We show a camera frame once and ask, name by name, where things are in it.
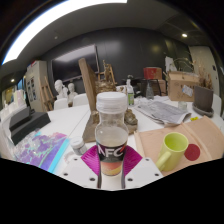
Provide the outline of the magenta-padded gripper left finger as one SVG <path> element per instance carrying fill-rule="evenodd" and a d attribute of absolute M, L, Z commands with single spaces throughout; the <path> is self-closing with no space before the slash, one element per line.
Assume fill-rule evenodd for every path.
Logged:
<path fill-rule="evenodd" d="M 85 188 L 101 188 L 101 167 L 97 146 L 91 147 L 81 157 L 73 157 L 61 177 Z"/>

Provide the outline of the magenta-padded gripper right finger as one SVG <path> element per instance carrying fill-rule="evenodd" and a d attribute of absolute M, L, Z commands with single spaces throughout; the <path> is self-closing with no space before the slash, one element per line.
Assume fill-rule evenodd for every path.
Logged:
<path fill-rule="evenodd" d="M 143 158 L 132 147 L 126 147 L 121 178 L 123 189 L 143 187 L 162 177 L 151 158 Z"/>

